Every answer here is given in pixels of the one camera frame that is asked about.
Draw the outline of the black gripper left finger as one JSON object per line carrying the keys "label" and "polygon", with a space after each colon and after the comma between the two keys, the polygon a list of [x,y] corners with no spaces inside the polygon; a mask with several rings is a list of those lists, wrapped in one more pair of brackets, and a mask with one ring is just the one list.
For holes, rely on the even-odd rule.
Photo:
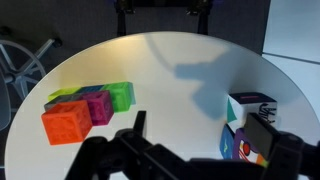
{"label": "black gripper left finger", "polygon": [[140,136],[144,137],[146,135],[146,111],[138,111],[135,119],[135,123],[133,126],[133,130],[138,133]]}

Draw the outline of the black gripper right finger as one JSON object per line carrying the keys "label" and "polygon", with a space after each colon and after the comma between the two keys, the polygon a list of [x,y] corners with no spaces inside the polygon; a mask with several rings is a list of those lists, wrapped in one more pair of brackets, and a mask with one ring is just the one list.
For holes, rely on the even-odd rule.
{"label": "black gripper right finger", "polygon": [[270,162],[272,149],[279,139],[280,133],[256,113],[249,113],[244,125],[245,136],[263,157],[263,165]]}

